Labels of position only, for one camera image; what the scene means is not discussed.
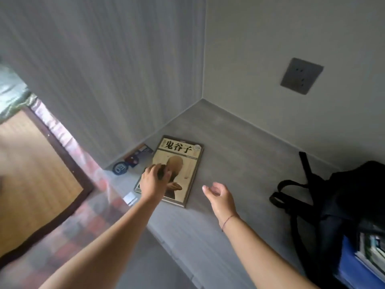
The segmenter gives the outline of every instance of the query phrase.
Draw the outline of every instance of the hand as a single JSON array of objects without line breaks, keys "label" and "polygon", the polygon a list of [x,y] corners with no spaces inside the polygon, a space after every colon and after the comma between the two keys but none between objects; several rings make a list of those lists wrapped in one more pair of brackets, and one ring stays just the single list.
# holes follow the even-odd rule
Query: hand
[{"label": "hand", "polygon": [[202,189],[211,203],[221,228],[230,216],[239,217],[233,196],[224,184],[214,182],[211,188],[203,186]]},{"label": "hand", "polygon": [[167,189],[170,189],[172,191],[180,191],[183,188],[179,184],[177,184],[176,182],[172,182],[172,183],[167,184]]},{"label": "hand", "polygon": [[172,172],[165,169],[163,178],[159,180],[158,170],[160,168],[160,163],[156,165],[153,164],[143,172],[139,183],[142,190],[142,199],[151,199],[160,202],[163,198]]}]

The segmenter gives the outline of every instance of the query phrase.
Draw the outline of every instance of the forearm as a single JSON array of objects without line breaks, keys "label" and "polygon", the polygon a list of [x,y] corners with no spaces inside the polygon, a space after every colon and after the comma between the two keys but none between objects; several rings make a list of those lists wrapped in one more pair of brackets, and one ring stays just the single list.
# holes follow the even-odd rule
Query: forearm
[{"label": "forearm", "polygon": [[157,204],[141,199],[57,270],[41,289],[114,288]]},{"label": "forearm", "polygon": [[223,231],[258,289],[318,288],[281,258],[242,219],[230,218]]}]

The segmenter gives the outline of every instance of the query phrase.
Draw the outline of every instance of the person's left arm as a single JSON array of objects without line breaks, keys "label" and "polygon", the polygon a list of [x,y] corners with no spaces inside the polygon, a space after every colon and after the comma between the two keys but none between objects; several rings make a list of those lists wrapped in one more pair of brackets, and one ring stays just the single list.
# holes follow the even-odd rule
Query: person's left arm
[{"label": "person's left arm", "polygon": [[163,198],[171,172],[159,180],[161,164],[142,174],[142,197],[122,218],[59,268],[40,289],[112,289],[156,206]]}]

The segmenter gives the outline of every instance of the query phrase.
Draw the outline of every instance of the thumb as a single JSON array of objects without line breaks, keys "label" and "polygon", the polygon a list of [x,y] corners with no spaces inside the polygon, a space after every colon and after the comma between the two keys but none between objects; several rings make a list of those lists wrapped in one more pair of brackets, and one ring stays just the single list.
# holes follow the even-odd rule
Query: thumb
[{"label": "thumb", "polygon": [[171,174],[172,174],[171,170],[167,171],[167,172],[163,175],[163,179],[162,179],[162,180],[163,180],[165,183],[168,183],[168,182],[170,181]]},{"label": "thumb", "polygon": [[209,189],[208,186],[202,186],[202,190],[203,190],[203,193],[205,194],[207,199],[209,199],[210,202],[212,202],[215,199],[215,195],[213,194],[211,189]]}]

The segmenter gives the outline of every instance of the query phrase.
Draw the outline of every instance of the person's right arm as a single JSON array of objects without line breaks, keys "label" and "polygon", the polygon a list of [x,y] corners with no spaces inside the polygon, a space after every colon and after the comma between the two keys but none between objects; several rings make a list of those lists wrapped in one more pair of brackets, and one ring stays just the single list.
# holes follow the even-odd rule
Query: person's right arm
[{"label": "person's right arm", "polygon": [[318,288],[299,274],[239,217],[233,196],[225,185],[213,183],[211,188],[203,186],[203,192],[211,203],[219,226],[258,289]]}]

